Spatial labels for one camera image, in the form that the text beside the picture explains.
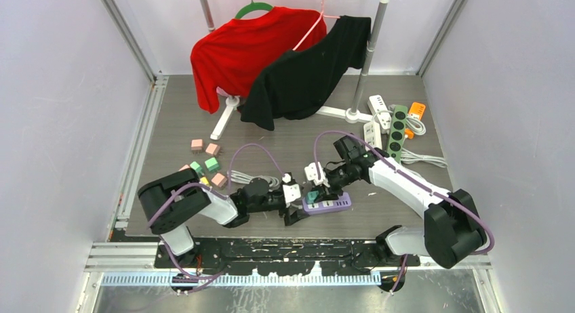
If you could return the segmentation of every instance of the pink hanger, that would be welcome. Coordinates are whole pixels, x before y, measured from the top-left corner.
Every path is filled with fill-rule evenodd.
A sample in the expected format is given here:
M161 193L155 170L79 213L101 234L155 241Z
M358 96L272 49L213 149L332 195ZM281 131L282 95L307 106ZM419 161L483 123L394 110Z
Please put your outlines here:
M293 49L294 51L296 51L297 48L300 47L300 45L302 45L302 43L305 41L305 39L307 38L307 36L311 33L311 31L317 26L317 24L319 23L319 21L321 20L322 17L325 18L339 18L340 16L328 16L328 15L323 15L323 3L325 0L321 0L321 12L319 13L319 17L317 18L317 20L315 21L315 23L313 23L313 25L311 26L311 28L307 31L307 33L304 35L304 37L300 40L300 42L296 45L296 47Z

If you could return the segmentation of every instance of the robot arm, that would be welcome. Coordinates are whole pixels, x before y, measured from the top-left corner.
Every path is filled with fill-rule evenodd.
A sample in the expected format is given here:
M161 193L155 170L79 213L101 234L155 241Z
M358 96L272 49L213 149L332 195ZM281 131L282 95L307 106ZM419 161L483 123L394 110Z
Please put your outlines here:
M435 195L448 196L477 215L473 199L464 190L449 192L403 169L393 159L384 163L349 136L334 145L344 164L333 170L324 169L319 177L317 170L311 170L316 168L314 163L305 169L308 180L316 185L312 190L319 193L317 201L332 200L342 194L345 186L364 180L388 190L423 219L423 228L393 226L377 236L380 257L428 255L440 266L451 268L487 242L483 228Z
M181 192L170 203L178 189L190 184L194 186ZM197 214L212 218L227 228L238 227L250 219L250 213L261 211L278 210L286 226L307 217L299 210L290 210L290 203L301 198L301 191L289 173L283 176L278 190L269 191L268 182L256 178L230 196L224 196L211 190L206 192L199 185L197 173L185 169L144 185L138 191L138 198L148 221L166 203L170 203L157 215L150 229L153 234L161 236L172 253L178 256L194 249L195 242L184 223Z

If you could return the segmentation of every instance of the white power strip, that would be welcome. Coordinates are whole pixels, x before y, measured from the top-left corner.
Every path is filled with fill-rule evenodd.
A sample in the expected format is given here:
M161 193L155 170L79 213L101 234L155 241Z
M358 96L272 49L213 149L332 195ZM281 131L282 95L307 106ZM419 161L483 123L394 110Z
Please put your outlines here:
M381 144L381 128L379 124L371 121L363 125L363 140L375 148L383 149Z
M387 106L385 106L381 95L370 96L368 99L368 106L370 107L372 115L376 114L380 110L387 110ZM381 132L388 134L389 128L391 128L391 115L389 113L382 112L377 114L376 117L381 126Z

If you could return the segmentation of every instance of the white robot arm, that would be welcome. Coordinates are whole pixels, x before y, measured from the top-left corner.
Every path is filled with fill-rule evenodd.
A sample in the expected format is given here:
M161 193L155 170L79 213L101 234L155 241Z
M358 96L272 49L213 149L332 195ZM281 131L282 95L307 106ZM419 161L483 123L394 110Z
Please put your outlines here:
M324 169L319 177L309 167L305 170L308 180L316 185L312 189L319 194L316 201L336 199L342 194L342 188L364 180L389 191L424 221L422 228L393 226L377 236L381 255L431 256L440 266L451 268L486 244L485 230L443 199L450 198L477 215L473 199L464 190L450 192L435 186L391 158L380 160L349 136L340 138L334 145L343 164L332 170Z

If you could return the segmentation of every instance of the white wall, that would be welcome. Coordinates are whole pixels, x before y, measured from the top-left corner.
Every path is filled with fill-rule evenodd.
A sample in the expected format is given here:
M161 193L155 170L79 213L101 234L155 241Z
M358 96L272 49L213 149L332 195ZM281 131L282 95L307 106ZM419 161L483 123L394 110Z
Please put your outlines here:
M199 0L116 0L142 50L164 74L191 74L192 46L207 35ZM208 0L219 27L250 0ZM255 0L320 9L321 0ZM415 73L453 0L391 0L372 62L373 73ZM325 0L329 15L374 17L378 0ZM335 20L327 19L329 26Z
M424 80L509 312L573 312L575 0L469 0Z
M0 0L0 312L70 312L149 83L100 0Z

